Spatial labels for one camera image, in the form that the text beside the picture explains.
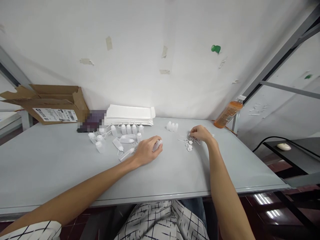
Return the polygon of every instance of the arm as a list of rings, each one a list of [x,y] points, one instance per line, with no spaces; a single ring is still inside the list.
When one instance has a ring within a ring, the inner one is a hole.
[[[57,221],[62,226],[66,225],[124,175],[154,160],[162,152],[162,144],[152,152],[154,144],[160,139],[159,136],[154,136],[141,141],[137,152],[126,161],[89,178],[17,219],[0,233],[0,237],[43,221]]]
[[[194,127],[190,135],[204,141],[208,146],[211,197],[217,212],[222,238],[225,240],[255,239],[223,162],[217,141],[201,125]]]

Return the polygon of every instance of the shirt sleeve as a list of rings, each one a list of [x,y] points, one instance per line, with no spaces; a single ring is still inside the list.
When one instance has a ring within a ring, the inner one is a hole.
[[[0,237],[0,240],[54,240],[58,238],[60,232],[60,223],[46,221],[15,230]]]

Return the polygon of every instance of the left hand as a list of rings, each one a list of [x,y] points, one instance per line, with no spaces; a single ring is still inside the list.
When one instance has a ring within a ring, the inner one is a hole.
[[[160,144],[159,148],[156,151],[152,151],[153,146],[160,139],[161,137],[154,136],[149,139],[142,140],[139,143],[137,151],[133,155],[139,166],[152,162],[162,152],[162,144]]]

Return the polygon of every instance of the bottle cap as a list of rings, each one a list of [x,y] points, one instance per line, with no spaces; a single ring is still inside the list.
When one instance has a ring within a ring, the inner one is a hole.
[[[243,101],[243,100],[245,100],[245,99],[246,99],[246,96],[239,95],[239,96],[238,96],[238,98],[239,98],[240,100],[242,100],[242,101]]]

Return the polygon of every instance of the white mouse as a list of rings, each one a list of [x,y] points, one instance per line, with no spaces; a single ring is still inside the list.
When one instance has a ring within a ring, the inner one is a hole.
[[[291,150],[291,147],[290,147],[288,144],[286,144],[286,143],[279,143],[279,144],[277,145],[277,147],[280,148],[280,149],[283,150],[283,151],[289,151],[289,150]]]

